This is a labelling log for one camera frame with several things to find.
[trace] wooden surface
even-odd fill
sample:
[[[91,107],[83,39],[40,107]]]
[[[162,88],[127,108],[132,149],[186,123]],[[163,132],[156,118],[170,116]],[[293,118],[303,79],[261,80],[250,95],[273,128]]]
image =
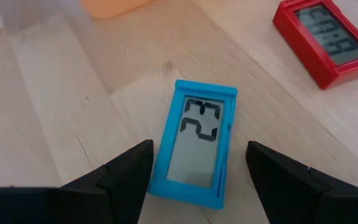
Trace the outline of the wooden surface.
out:
[[[336,3],[358,27],[358,0]],[[144,139],[158,152],[181,78],[239,90],[225,206],[148,195],[139,223],[268,223],[250,140],[358,186],[358,80],[318,89],[272,25],[278,0],[158,0],[103,21],[44,4],[0,0],[0,185],[59,186]]]

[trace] red digital clock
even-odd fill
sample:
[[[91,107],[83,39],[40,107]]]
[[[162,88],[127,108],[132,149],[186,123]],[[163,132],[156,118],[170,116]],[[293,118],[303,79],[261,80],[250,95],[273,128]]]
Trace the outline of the red digital clock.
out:
[[[320,88],[358,77],[358,30],[331,0],[283,1],[273,23]]]

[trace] orange container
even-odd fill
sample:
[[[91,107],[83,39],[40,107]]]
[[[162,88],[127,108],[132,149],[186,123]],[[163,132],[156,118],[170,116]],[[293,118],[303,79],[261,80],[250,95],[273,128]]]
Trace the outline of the orange container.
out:
[[[82,6],[96,18],[107,19],[143,6],[153,0],[81,0]]]

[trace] blue plastic frame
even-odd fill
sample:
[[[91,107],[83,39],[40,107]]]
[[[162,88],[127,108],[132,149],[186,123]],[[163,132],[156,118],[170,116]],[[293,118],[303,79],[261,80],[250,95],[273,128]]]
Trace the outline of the blue plastic frame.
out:
[[[186,96],[219,100],[224,103],[222,130],[219,134],[218,152],[211,188],[183,184],[166,178]],[[223,208],[227,152],[229,150],[231,127],[234,121],[236,98],[237,89],[233,87],[186,80],[176,81],[160,150],[149,185],[149,193],[209,208]]]

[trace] red plastic frame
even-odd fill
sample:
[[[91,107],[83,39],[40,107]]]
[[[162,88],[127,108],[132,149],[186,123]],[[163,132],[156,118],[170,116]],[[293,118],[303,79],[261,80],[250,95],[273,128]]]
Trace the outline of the red plastic frame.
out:
[[[302,61],[318,86],[321,89],[327,89],[357,78],[358,59],[341,65],[335,65],[322,46],[318,44],[307,28],[302,25],[294,12],[316,4],[324,4],[332,15],[341,22],[344,28],[358,40],[358,30],[346,19],[331,0],[283,1],[278,6],[273,23]]]

